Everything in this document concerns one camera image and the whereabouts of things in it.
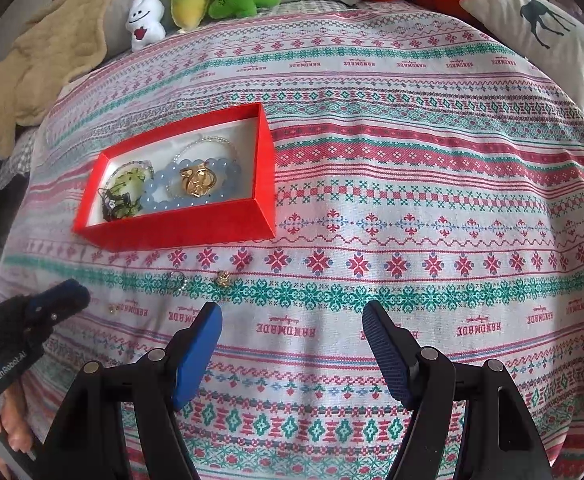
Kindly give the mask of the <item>left hand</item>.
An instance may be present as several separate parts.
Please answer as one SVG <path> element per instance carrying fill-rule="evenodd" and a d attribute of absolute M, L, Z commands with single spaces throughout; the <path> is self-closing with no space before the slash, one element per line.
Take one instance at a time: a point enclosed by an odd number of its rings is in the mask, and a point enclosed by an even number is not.
<path fill-rule="evenodd" d="M 4 390 L 4 404 L 0 411 L 0 433 L 8 436 L 10 448 L 15 452 L 28 453 L 33 447 L 33 434 L 26 420 L 27 405 L 20 382 L 15 382 Z M 7 464 L 0 458 L 0 474 L 10 478 Z"/>

